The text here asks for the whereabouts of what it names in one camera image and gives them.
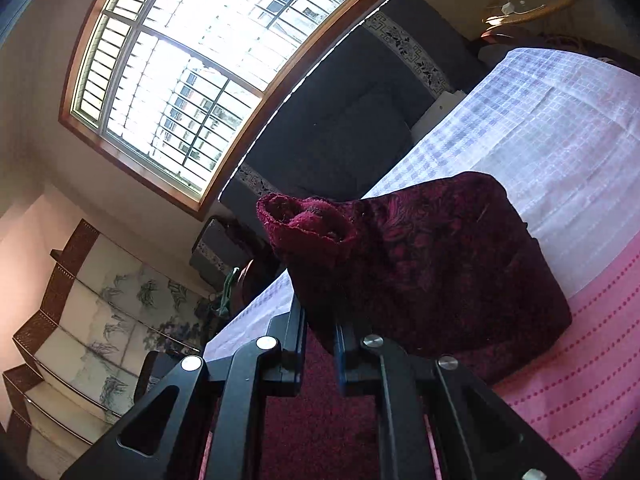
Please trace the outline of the green cloth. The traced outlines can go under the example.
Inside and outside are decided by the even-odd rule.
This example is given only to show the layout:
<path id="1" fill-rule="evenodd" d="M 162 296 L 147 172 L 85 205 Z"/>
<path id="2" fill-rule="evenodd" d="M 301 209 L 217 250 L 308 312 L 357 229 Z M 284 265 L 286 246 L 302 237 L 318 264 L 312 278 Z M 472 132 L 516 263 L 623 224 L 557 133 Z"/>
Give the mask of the green cloth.
<path id="1" fill-rule="evenodd" d="M 209 300 L 210 308 L 217 318 L 222 318 L 223 320 L 231 318 L 232 292 L 240 274 L 241 270 L 237 266 L 233 268 L 224 279 L 222 292 L 217 294 L 214 299 Z"/>

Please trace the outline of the painted folding screen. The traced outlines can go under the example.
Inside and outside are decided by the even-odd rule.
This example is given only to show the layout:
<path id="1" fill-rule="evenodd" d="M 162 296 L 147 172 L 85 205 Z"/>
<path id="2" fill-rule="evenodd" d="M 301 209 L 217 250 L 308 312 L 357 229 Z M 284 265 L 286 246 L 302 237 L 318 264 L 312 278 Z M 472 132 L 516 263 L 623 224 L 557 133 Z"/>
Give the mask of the painted folding screen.
<path id="1" fill-rule="evenodd" d="M 57 479 L 134 405 L 152 351 L 199 354 L 208 301 L 79 222 L 39 309 L 13 336 L 23 358 L 2 379 L 6 430 L 40 479 Z"/>

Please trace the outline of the wooden framed window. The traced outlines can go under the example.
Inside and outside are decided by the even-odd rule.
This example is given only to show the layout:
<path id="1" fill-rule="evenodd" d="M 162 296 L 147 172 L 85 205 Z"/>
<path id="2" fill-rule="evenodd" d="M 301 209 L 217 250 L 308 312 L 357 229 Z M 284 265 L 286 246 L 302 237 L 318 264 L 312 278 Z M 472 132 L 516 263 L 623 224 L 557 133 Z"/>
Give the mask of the wooden framed window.
<path id="1" fill-rule="evenodd" d="M 93 0 L 58 119 L 194 218 L 323 51 L 380 0 Z"/>

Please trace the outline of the round wooden side table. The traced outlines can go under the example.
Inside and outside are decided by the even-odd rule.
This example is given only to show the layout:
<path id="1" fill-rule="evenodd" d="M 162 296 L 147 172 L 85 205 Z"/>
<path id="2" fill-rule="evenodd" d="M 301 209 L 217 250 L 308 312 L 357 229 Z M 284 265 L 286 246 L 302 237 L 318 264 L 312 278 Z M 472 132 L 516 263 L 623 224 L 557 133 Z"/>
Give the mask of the round wooden side table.
<path id="1" fill-rule="evenodd" d="M 490 0 L 482 11 L 483 38 L 497 35 L 500 29 L 546 20 L 569 9 L 576 0 Z"/>

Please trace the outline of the pink white checkered bedsheet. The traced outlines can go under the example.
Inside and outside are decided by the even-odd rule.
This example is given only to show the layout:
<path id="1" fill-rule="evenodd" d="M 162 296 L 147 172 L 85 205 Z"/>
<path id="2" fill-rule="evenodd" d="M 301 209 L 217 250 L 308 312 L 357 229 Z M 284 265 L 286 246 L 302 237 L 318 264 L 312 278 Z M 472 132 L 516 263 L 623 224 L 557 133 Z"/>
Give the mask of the pink white checkered bedsheet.
<path id="1" fill-rule="evenodd" d="M 476 170 L 539 240 L 573 321 L 501 392 L 586 479 L 639 425 L 639 78 L 588 56 L 511 51 L 373 188 Z"/>

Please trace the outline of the dark red floral sweater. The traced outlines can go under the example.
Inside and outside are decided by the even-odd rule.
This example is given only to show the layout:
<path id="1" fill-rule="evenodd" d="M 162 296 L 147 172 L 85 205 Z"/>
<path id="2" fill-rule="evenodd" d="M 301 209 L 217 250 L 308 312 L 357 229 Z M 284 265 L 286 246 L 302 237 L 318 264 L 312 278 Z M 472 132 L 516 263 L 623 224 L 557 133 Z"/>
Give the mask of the dark red floral sweater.
<path id="1" fill-rule="evenodd" d="M 273 193 L 256 212 L 333 354 L 336 326 L 350 323 L 410 356 L 453 356 L 494 391 L 572 322 L 538 240 L 489 174 L 344 203 Z"/>

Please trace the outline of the dark blue sofa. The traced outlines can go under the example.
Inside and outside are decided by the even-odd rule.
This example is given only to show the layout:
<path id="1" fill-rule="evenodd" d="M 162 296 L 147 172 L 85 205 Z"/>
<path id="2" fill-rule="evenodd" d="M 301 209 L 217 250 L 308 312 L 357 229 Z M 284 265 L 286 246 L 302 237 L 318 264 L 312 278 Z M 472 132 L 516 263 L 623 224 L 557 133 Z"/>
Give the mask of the dark blue sofa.
<path id="1" fill-rule="evenodd" d="M 346 35 L 272 116 L 221 193 L 255 231 L 259 196 L 356 200 L 413 148 L 411 129 L 485 65 L 424 0 L 387 0 Z"/>

